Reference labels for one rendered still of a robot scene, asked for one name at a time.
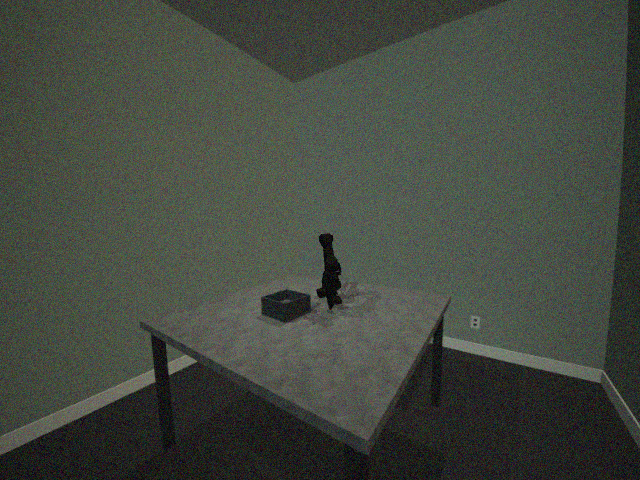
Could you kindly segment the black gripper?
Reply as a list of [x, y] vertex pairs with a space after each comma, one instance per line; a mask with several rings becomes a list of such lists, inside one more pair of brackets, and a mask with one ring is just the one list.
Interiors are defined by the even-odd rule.
[[331, 289], [330, 284], [328, 283], [326, 283], [326, 285], [330, 291], [330, 298], [326, 296], [329, 309], [332, 309], [335, 304], [342, 304], [342, 299], [339, 296], [337, 296], [338, 295], [337, 290]]

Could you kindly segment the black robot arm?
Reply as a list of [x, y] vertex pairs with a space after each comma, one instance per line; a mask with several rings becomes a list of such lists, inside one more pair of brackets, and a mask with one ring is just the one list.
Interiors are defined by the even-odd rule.
[[[338, 275], [341, 275], [341, 266], [334, 256], [333, 252], [333, 235], [329, 234], [321, 234], [319, 236], [319, 242], [323, 247], [324, 253], [324, 266], [325, 271], [322, 277], [322, 288], [316, 290], [319, 298], [330, 297], [330, 291], [327, 287], [326, 283], [330, 284], [331, 289], [339, 290], [341, 288], [341, 282], [338, 278]], [[338, 271], [339, 272], [336, 272]]]

